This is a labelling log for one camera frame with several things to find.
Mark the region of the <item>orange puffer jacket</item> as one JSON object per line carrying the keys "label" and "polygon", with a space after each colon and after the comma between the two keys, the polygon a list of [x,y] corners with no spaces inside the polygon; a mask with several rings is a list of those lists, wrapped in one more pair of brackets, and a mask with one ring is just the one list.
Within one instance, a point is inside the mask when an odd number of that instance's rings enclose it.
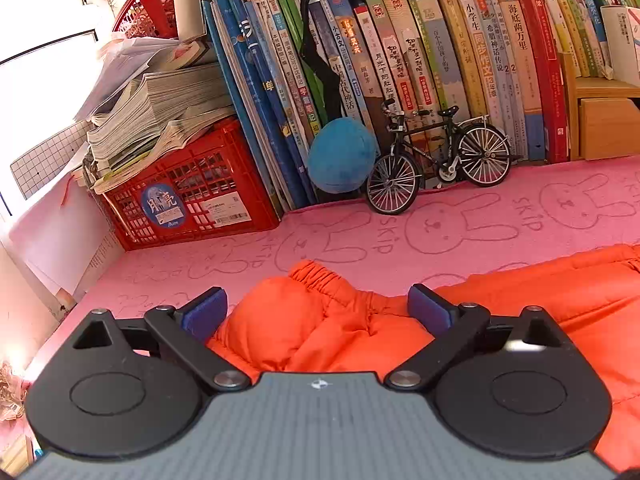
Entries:
{"label": "orange puffer jacket", "polygon": [[[616,245],[526,268],[472,275],[438,289],[494,315],[539,306],[570,336],[608,388],[610,422],[596,452],[618,471],[639,465],[639,249]],[[250,379],[263,372],[385,376],[433,337],[404,296],[356,289],[318,262],[253,287],[207,347]]]}

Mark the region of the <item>pink bunny blanket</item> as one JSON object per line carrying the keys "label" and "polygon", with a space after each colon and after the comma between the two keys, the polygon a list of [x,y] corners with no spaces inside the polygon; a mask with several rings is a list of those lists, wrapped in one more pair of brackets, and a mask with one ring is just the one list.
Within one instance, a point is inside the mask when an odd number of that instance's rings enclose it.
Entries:
{"label": "pink bunny blanket", "polygon": [[423,193],[397,217],[352,200],[290,214],[269,232],[125,252],[63,322],[9,285],[1,357],[34,379],[91,309],[135,318],[215,285],[236,304],[303,259],[359,289],[399,296],[414,283],[452,286],[616,245],[639,249],[637,157],[519,166],[494,188],[461,183]]}

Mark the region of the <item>wooden desk organizer with drawers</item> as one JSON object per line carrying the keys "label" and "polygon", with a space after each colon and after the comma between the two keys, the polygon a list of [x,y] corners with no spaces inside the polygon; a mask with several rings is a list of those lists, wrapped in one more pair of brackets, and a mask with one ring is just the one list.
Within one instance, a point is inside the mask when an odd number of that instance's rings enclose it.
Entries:
{"label": "wooden desk organizer with drawers", "polygon": [[570,160],[639,154],[639,88],[615,79],[577,77],[572,57],[559,54]]}

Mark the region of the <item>stack of paper booklets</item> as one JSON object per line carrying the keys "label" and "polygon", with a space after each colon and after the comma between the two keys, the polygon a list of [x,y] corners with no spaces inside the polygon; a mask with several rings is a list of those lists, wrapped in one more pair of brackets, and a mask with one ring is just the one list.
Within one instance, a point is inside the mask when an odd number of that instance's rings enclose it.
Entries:
{"label": "stack of paper booklets", "polygon": [[221,67],[204,41],[118,38],[100,59],[101,73],[76,115],[93,123],[82,171],[96,194],[234,114]]}

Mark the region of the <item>white label printer box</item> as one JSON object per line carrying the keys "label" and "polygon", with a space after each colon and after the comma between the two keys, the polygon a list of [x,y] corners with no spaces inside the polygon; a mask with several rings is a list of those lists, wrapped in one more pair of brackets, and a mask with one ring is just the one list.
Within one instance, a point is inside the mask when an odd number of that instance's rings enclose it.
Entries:
{"label": "white label printer box", "polygon": [[639,9],[631,6],[602,6],[601,15],[614,78],[638,87]]}

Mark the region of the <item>red plastic crate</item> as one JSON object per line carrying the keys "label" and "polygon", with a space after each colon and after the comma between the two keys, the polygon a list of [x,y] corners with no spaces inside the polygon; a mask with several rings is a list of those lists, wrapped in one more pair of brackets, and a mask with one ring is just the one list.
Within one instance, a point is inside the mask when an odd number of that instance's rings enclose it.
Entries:
{"label": "red plastic crate", "polygon": [[127,250],[269,231],[280,222],[234,116],[100,201]]}

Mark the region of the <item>miniature black bicycle model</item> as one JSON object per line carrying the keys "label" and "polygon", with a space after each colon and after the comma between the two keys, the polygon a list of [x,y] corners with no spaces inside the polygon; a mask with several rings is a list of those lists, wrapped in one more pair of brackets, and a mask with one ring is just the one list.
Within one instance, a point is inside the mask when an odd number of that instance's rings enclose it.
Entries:
{"label": "miniature black bicycle model", "polygon": [[438,122],[411,130],[410,118],[432,113],[406,114],[396,108],[393,99],[383,101],[382,111],[394,140],[390,151],[378,156],[362,186],[369,206],[378,214],[397,216],[414,203],[428,177],[420,159],[431,166],[442,184],[467,180],[480,188],[506,180],[518,160],[506,134],[487,115],[458,122],[459,107],[454,105],[437,113]]}

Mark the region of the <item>white paper sheets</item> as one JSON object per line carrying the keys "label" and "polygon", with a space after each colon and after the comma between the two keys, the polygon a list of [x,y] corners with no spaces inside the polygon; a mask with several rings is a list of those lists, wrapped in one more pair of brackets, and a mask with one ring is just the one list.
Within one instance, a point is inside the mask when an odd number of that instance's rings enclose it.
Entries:
{"label": "white paper sheets", "polygon": [[72,174],[47,184],[8,231],[10,249],[54,296],[80,301],[123,254],[115,227]]}

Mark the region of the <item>blue plush ball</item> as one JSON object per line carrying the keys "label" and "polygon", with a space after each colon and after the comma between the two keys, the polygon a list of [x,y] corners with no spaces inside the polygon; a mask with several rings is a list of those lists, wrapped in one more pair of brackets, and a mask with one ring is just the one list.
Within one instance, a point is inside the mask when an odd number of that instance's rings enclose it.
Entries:
{"label": "blue plush ball", "polygon": [[369,177],[376,156],[378,142],[372,132],[350,117],[337,118],[314,139],[308,155],[308,174],[323,192],[354,192]]}

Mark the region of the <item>row of upright books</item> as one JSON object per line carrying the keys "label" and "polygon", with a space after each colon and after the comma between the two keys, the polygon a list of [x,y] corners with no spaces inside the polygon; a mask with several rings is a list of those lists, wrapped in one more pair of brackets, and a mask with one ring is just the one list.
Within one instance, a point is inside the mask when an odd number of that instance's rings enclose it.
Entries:
{"label": "row of upright books", "polygon": [[361,122],[390,151],[383,101],[414,130],[459,107],[487,115],[518,160],[566,162],[559,54],[577,77],[615,79],[602,6],[639,0],[206,0],[211,29],[231,38],[233,79],[268,130],[288,144],[332,120]]}

